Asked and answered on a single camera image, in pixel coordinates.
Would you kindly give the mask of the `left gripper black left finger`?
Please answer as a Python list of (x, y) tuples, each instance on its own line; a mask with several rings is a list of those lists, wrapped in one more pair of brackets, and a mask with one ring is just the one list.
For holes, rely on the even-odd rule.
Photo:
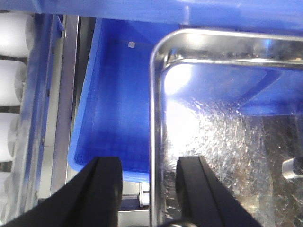
[(116, 227), (122, 189), (120, 159), (96, 157), (55, 194), (5, 226)]

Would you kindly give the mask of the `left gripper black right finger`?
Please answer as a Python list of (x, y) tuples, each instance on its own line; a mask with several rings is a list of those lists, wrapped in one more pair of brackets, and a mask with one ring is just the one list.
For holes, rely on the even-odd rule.
[(217, 179), (203, 156), (180, 157), (176, 193), (181, 218), (198, 227), (259, 227)]

